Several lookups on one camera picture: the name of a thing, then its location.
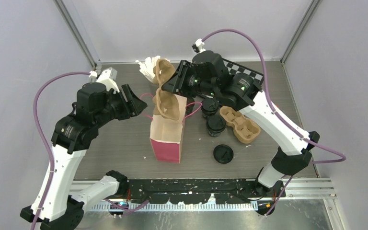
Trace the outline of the black lidded coffee cup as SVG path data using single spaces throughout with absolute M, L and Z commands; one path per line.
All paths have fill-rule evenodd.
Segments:
M 202 117 L 206 120 L 219 111 L 219 102 L 214 98 L 205 98 L 201 104 Z

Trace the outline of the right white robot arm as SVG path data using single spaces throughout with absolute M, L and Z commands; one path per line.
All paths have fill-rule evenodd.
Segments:
M 271 162 L 261 169 L 254 183 L 259 196 L 268 196 L 283 176 L 306 168 L 311 149 L 318 142 L 317 132 L 308 132 L 288 119 L 262 88 L 264 75 L 222 58 L 213 51 L 182 60 L 162 89 L 184 97 L 204 95 L 252 119 L 279 145 Z

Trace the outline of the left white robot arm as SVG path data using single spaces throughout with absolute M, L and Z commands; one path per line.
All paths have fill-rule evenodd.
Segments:
M 77 91 L 72 113 L 60 119 L 52 135 L 51 160 L 36 200 L 21 210 L 28 222 L 40 223 L 43 230 L 73 230 L 83 215 L 103 199 L 123 198 L 128 192 L 127 177 L 111 170 L 98 182 L 80 192 L 70 187 L 77 168 L 99 129 L 112 120 L 136 117 L 147 107 L 125 84 L 121 89 L 103 83 L 87 83 Z

